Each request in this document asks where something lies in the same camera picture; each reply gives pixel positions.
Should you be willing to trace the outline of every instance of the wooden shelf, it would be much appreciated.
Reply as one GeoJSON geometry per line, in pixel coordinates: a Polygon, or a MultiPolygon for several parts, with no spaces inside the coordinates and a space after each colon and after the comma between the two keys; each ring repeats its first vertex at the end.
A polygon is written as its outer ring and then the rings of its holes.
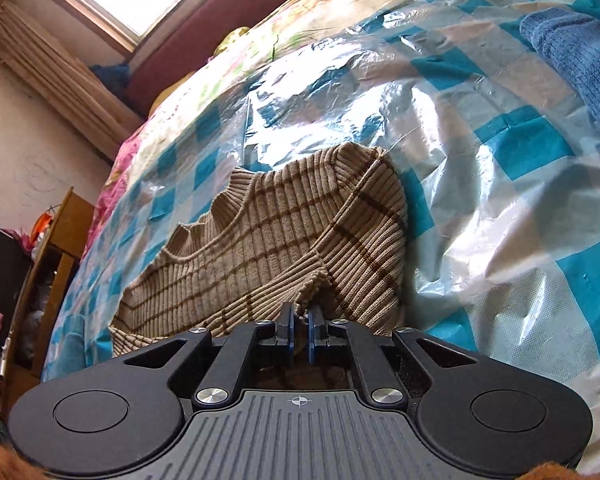
{"type": "Polygon", "coordinates": [[[11,323],[11,341],[4,357],[4,380],[0,395],[0,414],[3,417],[8,416],[13,405],[24,393],[40,384],[49,339],[66,291],[80,263],[82,250],[87,243],[93,209],[93,205],[76,195],[74,188],[71,188],[38,250],[11,323]],[[45,271],[49,268],[54,272],[54,279],[38,329],[31,368],[27,369],[16,362],[22,325],[30,312],[29,306],[39,280],[46,275],[45,271]]]}

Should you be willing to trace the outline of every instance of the beige curtain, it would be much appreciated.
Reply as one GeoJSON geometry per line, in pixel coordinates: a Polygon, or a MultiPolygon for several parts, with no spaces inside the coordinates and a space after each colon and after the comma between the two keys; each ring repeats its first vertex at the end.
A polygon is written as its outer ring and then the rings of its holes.
{"type": "Polygon", "coordinates": [[[111,159],[142,124],[84,63],[7,0],[0,4],[0,57],[111,159]]]}

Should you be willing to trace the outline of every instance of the white wall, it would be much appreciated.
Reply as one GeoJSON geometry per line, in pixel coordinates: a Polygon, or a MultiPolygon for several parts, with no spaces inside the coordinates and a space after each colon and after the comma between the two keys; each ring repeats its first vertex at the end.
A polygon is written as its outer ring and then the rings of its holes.
{"type": "Polygon", "coordinates": [[[123,56],[53,0],[12,0],[87,65],[113,65],[123,56]]]}
{"type": "Polygon", "coordinates": [[[90,143],[0,65],[0,227],[30,232],[70,186],[95,204],[109,171],[90,143]]]}

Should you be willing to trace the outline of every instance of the beige ribbed sweater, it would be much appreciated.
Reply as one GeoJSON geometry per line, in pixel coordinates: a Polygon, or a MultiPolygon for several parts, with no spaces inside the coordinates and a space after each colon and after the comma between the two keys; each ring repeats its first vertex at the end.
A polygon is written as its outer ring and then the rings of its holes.
{"type": "Polygon", "coordinates": [[[124,291],[114,354],[206,326],[300,314],[317,296],[334,316],[388,333],[402,314],[406,205],[388,153],[345,143],[269,173],[236,168],[211,210],[178,225],[124,291]]]}

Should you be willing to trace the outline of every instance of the checkered blanket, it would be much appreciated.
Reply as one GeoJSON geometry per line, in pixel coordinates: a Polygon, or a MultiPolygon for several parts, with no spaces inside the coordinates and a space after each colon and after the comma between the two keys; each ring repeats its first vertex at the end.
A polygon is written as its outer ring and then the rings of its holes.
{"type": "Polygon", "coordinates": [[[600,442],[600,128],[518,30],[555,4],[600,19],[600,0],[395,0],[223,93],[118,203],[43,378],[110,358],[123,288],[233,167],[353,140],[389,149],[404,186],[407,323],[568,384],[600,442]]]}

